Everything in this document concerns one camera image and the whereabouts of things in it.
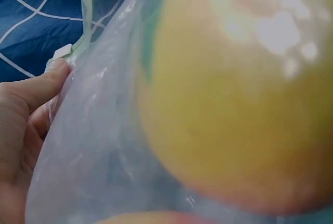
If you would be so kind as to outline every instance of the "clear plastic bag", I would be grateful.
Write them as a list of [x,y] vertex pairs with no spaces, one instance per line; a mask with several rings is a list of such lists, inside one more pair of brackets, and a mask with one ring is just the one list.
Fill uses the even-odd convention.
[[333,223],[332,8],[126,0],[64,87],[26,223]]

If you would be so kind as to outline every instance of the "pomelo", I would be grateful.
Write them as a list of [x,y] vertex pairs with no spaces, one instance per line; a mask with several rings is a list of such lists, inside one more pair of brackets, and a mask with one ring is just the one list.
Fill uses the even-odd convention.
[[97,224],[216,224],[216,222],[176,212],[142,212],[120,215]]
[[172,175],[264,214],[332,201],[332,4],[163,0],[144,21],[138,106]]

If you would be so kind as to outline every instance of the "blue bedsheet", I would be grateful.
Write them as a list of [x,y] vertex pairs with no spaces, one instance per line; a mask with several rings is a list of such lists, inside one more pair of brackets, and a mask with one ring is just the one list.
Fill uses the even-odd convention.
[[[106,1],[113,8],[123,0]],[[103,27],[115,11],[95,6]],[[55,50],[81,37],[82,24],[81,0],[0,0],[0,82],[42,74]]]

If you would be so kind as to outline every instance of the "fingernail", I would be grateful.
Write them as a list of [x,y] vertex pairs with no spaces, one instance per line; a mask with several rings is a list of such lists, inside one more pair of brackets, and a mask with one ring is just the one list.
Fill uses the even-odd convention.
[[51,69],[60,69],[63,65],[66,64],[66,61],[63,60],[63,59],[58,59],[58,60],[55,60],[54,62],[52,62],[50,64],[50,70]]

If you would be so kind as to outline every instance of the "hand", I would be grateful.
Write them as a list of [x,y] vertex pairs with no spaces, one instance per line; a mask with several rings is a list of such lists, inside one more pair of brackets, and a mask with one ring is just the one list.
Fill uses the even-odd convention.
[[23,224],[33,170],[50,122],[48,101],[70,68],[64,60],[40,77],[0,83],[0,223]]

